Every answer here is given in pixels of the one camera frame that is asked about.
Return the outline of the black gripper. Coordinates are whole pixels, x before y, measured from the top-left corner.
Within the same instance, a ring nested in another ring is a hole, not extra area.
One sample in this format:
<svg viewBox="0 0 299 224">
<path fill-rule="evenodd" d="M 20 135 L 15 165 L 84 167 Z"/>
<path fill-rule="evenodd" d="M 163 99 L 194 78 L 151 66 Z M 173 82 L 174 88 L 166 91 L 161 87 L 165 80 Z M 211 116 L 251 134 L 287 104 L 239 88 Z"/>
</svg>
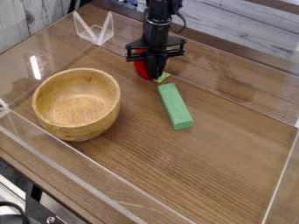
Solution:
<svg viewBox="0 0 299 224">
<path fill-rule="evenodd" d="M 169 57 L 185 55 L 186 38 L 169 37 L 162 45 L 150 45 L 145 38 L 126 45 L 126 60 L 145 59 L 146 71 L 155 80 L 162 76 Z"/>
</svg>

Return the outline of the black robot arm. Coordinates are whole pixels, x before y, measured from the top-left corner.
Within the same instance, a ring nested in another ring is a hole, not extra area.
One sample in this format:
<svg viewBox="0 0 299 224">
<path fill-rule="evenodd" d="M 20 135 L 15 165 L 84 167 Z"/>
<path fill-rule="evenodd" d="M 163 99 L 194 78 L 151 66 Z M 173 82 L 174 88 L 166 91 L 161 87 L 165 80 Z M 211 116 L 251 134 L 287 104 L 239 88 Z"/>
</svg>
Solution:
<svg viewBox="0 0 299 224">
<path fill-rule="evenodd" d="M 183 0 L 146 0 L 143 34 L 126 45 L 126 61 L 135 62 L 139 75 L 149 80 L 163 76 L 167 60 L 185 55 L 186 38 L 171 37 L 173 16 L 181 13 Z"/>
</svg>

